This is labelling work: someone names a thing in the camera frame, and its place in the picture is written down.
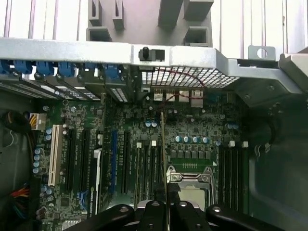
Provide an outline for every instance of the metal bracket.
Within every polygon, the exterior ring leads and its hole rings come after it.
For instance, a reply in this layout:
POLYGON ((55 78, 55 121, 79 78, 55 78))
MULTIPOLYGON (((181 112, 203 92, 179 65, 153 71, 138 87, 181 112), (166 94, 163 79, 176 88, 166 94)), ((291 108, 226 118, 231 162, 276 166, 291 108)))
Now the metal bracket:
POLYGON ((276 49, 274 47, 250 45, 248 47, 248 59, 276 61, 276 49))

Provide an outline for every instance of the motherboard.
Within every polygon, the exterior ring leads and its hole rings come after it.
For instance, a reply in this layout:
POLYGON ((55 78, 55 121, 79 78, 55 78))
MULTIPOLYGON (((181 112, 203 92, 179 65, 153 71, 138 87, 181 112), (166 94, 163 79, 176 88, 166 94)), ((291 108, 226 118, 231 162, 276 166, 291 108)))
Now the motherboard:
POLYGON ((226 92, 167 99, 43 102, 33 167, 40 230, 64 230, 117 204, 164 200, 165 180, 171 202, 244 209, 244 103, 226 92))

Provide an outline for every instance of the black pcie slot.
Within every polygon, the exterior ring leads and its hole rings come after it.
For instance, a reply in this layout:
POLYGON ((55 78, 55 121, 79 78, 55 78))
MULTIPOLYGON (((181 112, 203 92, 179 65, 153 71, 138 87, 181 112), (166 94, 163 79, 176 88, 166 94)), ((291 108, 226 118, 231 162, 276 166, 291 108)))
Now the black pcie slot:
POLYGON ((66 154, 66 178, 65 189, 73 189, 74 171, 76 157, 76 130, 71 129, 68 132, 67 154, 66 154))
POLYGON ((244 151, 239 150, 238 153, 238 211, 243 212, 244 206, 244 151))
POLYGON ((156 158, 156 147, 151 147, 151 156, 150 156, 150 178, 149 178, 149 195, 150 200, 153 199, 153 184, 155 181, 155 158, 156 158))
POLYGON ((223 205, 224 184, 225 184, 225 160, 224 149, 219 148, 219 165, 218 165, 218 204, 223 205))
POLYGON ((90 129, 85 129, 81 133, 81 159, 80 159, 80 191, 87 190, 88 162, 90 149, 90 129))
POLYGON ((225 203, 230 208, 230 186, 231 186, 231 151, 227 149, 225 152, 225 203))
POLYGON ((147 200, 147 180, 148 180, 148 154, 149 146, 143 149, 143 174, 142 174, 142 200, 147 200))
POLYGON ((124 145, 123 145, 123 170, 122 170, 121 193, 128 192, 129 163, 130 163, 130 131, 125 131, 124 132, 124 145))
POLYGON ((231 208, 238 210, 237 207, 237 182, 238 182, 238 153, 237 149, 231 152, 231 208))

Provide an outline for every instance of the white pci slot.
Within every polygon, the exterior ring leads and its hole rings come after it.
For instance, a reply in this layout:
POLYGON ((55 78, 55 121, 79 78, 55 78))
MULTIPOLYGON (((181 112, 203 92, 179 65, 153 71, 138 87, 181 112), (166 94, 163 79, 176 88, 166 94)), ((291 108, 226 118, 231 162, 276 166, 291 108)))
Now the white pci slot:
POLYGON ((62 154, 62 125, 52 126, 51 151, 49 163, 48 185, 55 186, 60 180, 61 154, 62 154))

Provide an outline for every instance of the white connector housing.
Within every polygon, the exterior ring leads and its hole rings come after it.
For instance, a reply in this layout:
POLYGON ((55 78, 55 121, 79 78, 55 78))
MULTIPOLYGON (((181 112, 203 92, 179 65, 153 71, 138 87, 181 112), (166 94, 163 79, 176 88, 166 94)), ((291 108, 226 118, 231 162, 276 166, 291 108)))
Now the white connector housing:
POLYGON ((243 141, 242 148, 248 148, 248 141, 243 141))
POLYGON ((51 151, 49 162, 48 185, 55 186, 60 181, 63 126, 52 126, 51 151))
POLYGON ((235 147, 235 141, 229 141, 228 147, 229 148, 235 147))

